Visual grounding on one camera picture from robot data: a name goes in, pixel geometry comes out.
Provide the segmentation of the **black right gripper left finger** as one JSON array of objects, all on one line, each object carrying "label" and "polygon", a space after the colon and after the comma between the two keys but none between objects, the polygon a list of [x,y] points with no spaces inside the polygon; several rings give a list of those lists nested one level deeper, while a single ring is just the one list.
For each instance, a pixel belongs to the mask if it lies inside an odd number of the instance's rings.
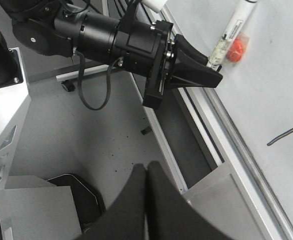
[{"label": "black right gripper left finger", "polygon": [[143,240],[145,238],[146,169],[133,166],[123,189],[106,212],[79,240]]}]

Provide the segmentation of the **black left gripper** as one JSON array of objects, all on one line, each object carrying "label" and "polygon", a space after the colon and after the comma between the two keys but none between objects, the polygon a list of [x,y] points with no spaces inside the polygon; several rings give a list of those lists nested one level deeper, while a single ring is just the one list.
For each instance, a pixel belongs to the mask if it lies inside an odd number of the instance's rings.
[{"label": "black left gripper", "polygon": [[[154,25],[121,19],[113,42],[113,58],[122,58],[122,68],[146,77],[142,105],[158,109],[163,100],[163,67],[173,24],[157,20]],[[193,47],[181,34],[174,37],[175,62],[164,89],[183,87],[216,88],[223,79],[207,66],[208,57]]]}]

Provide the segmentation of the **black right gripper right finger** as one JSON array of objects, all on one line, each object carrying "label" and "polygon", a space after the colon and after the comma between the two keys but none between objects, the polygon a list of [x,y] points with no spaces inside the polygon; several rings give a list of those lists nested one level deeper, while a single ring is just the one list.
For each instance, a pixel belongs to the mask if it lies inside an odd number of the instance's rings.
[{"label": "black right gripper right finger", "polygon": [[183,198],[157,161],[146,171],[146,219],[151,240],[230,240]]}]

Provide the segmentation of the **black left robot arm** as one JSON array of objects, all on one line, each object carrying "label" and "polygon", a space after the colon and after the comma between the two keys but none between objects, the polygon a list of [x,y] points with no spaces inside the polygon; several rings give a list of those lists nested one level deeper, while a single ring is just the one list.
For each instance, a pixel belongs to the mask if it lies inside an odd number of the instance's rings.
[{"label": "black left robot arm", "polygon": [[[138,5],[130,1],[123,17],[115,19],[98,12],[90,1],[80,8],[70,0],[0,0],[14,36],[24,46],[44,56],[80,57],[79,80],[86,59],[146,77],[145,107],[157,109],[165,90],[217,87],[223,77],[207,66],[208,58],[184,36],[171,39],[171,22],[138,21]],[[17,76],[18,64],[0,32],[0,88]]]}]

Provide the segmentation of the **silver aluminium robot base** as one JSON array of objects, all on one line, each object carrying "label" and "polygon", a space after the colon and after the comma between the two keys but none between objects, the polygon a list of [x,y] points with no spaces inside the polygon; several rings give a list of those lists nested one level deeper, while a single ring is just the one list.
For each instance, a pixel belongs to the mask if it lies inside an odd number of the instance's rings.
[{"label": "silver aluminium robot base", "polygon": [[11,51],[19,65],[19,74],[13,78],[13,84],[0,88],[0,190],[6,186],[31,103],[23,56],[18,47]]}]

